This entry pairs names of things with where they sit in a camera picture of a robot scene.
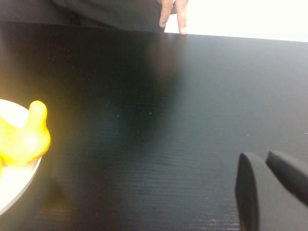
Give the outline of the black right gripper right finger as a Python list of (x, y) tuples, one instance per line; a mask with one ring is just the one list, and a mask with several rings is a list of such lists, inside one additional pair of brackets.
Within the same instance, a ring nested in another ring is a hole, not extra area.
[(288, 192), (308, 204), (307, 163), (281, 152), (268, 152), (266, 165)]

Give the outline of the person's left hand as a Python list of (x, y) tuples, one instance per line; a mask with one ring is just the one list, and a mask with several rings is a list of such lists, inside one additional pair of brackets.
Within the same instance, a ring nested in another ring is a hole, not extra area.
[(179, 33), (187, 34), (187, 0), (158, 0), (161, 5), (159, 26), (164, 28), (169, 20), (173, 5), (175, 5)]

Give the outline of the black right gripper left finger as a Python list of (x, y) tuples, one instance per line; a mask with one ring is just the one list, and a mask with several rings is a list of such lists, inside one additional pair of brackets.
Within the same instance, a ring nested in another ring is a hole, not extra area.
[(235, 184), (242, 231), (306, 231), (308, 205), (286, 190), (254, 153), (238, 159)]

